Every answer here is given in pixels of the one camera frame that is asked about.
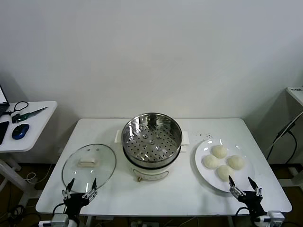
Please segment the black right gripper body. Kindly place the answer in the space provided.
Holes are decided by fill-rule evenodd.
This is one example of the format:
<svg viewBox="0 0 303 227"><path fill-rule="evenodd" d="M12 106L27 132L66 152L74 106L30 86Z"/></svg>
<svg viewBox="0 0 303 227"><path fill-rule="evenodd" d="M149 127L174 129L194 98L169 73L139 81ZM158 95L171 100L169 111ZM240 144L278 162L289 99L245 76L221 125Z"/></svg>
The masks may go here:
<svg viewBox="0 0 303 227"><path fill-rule="evenodd" d="M244 191L243 193L244 195L240 195L237 200L246 205L251 217L266 215L266 212L261 206L262 196L257 196L256 192L253 191Z"/></svg>

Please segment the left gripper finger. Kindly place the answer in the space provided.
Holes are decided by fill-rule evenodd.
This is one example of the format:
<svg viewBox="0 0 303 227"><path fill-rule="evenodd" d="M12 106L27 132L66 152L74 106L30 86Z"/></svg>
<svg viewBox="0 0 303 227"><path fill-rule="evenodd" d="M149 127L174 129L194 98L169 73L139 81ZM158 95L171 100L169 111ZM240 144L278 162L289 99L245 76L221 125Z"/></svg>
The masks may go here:
<svg viewBox="0 0 303 227"><path fill-rule="evenodd" d="M75 178L73 178L66 186L65 190L62 190L62 195L64 198L70 198L70 192L71 192L71 189L72 189L72 186L74 184L74 180Z"/></svg>
<svg viewBox="0 0 303 227"><path fill-rule="evenodd" d="M97 195L97 179L95 178L91 187L91 190L86 192L82 198L83 199L94 199Z"/></svg>

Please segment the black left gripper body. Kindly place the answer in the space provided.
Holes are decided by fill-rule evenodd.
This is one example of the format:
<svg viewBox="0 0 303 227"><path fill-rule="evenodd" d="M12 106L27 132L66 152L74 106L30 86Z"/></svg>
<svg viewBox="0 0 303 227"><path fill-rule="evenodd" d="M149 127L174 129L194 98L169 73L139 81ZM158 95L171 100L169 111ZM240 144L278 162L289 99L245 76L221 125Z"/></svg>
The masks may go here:
<svg viewBox="0 0 303 227"><path fill-rule="evenodd" d="M83 207L95 198L94 192L88 193L72 193L63 196L63 203L65 205L64 214L79 215Z"/></svg>

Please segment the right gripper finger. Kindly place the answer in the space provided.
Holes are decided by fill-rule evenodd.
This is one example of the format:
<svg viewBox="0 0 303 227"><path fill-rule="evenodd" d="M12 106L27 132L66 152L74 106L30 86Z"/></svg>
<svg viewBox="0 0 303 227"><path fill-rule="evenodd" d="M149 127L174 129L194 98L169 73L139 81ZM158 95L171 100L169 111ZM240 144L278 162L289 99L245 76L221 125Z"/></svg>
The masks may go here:
<svg viewBox="0 0 303 227"><path fill-rule="evenodd" d="M246 193L240 190L234 183L231 176L229 176L229 185L230 185L230 192L233 196L245 196Z"/></svg>
<svg viewBox="0 0 303 227"><path fill-rule="evenodd" d="M251 187L253 188L254 192L255 192L255 195L259 198L263 198L263 195L262 195L262 188L259 188L256 184L256 182L254 180L252 180L250 177L248 177L248 180L249 180L249 183L251 185Z"/></svg>

